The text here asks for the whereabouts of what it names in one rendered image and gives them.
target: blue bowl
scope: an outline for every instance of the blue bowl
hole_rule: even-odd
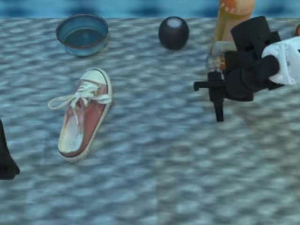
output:
[[[79,14],[66,18],[56,29],[57,39],[67,53],[84,57],[96,54],[105,45],[108,26],[104,19],[95,15]]]

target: black ball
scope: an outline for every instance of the black ball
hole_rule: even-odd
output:
[[[158,29],[160,43],[167,49],[179,50],[188,41],[189,28],[185,20],[177,16],[164,19]]]

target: bowl rim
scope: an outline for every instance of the bowl rim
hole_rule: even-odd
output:
[[[62,27],[62,25],[64,25],[65,22],[75,18],[75,17],[81,17],[81,16],[88,16],[88,17],[93,17],[94,19],[97,19],[99,20],[101,23],[103,23],[105,26],[106,26],[106,29],[105,29],[105,35],[100,38],[98,41],[96,41],[95,43],[93,44],[90,44],[90,45],[84,45],[84,46],[72,46],[72,45],[67,45],[66,43],[64,43],[59,37],[58,37],[58,32],[59,32],[59,29]],[[108,25],[107,25],[107,22],[105,21],[105,19],[103,19],[102,17],[100,16],[97,16],[97,15],[92,15],[92,14],[76,14],[76,15],[72,15],[72,16],[68,16],[67,18],[63,19],[56,27],[56,38],[58,39],[58,41],[60,43],[62,43],[64,46],[67,46],[69,48],[73,48],[73,49],[86,49],[86,48],[91,48],[91,47],[94,47],[98,44],[100,44],[102,41],[104,41],[108,35]]]

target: rippled gray surface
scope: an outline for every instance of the rippled gray surface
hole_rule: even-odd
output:
[[[216,123],[204,60],[212,19],[189,19],[186,48],[169,52],[159,19],[110,19],[110,42],[86,59],[55,39],[57,19],[1,19],[1,111],[21,174],[0,181],[1,225],[298,225],[300,88],[226,102]],[[297,19],[270,20],[282,38]],[[89,156],[56,153],[63,111],[90,67],[108,72],[114,105]]]

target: bottle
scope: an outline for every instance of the bottle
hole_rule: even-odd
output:
[[[220,0],[214,38],[207,57],[209,71],[225,68],[224,52],[236,51],[231,29],[248,20],[253,12],[255,0]]]

